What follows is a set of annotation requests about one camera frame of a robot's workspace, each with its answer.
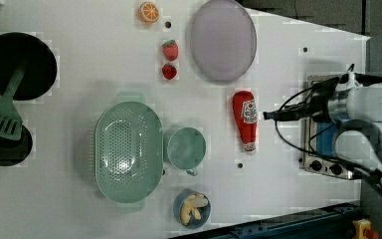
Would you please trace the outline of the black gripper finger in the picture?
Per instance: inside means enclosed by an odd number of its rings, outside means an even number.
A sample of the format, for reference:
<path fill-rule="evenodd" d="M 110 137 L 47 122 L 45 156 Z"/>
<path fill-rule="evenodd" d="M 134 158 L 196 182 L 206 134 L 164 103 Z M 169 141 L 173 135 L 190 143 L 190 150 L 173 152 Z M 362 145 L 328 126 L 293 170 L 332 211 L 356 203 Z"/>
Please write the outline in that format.
<path fill-rule="evenodd" d="M 264 120 L 272 120 L 274 118 L 273 113 L 263 112 Z"/>

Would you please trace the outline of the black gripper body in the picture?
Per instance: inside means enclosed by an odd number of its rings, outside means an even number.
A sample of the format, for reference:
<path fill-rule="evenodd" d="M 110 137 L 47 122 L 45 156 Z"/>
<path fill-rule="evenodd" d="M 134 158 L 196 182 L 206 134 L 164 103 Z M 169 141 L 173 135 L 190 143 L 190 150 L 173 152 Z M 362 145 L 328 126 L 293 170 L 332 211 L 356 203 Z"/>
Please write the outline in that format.
<path fill-rule="evenodd" d="M 338 77 L 313 83 L 308 89 L 300 92 L 307 93 L 306 99 L 295 105 L 285 104 L 284 107 L 272 112 L 272 119 L 277 121 L 294 121 L 312 118 L 315 122 L 330 122 L 328 101 L 335 92 Z"/>

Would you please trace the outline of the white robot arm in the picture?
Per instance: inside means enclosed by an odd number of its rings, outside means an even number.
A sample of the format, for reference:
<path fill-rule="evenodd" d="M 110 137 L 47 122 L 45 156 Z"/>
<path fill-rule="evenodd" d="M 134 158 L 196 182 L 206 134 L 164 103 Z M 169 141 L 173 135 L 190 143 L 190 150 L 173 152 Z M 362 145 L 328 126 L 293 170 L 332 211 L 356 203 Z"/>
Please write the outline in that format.
<path fill-rule="evenodd" d="M 343 168 L 365 178 L 382 196 L 382 77 L 347 72 L 311 80 L 300 93 L 302 102 L 285 101 L 264 118 L 322 126 L 299 150 L 314 163 L 329 161 L 334 174 Z"/>

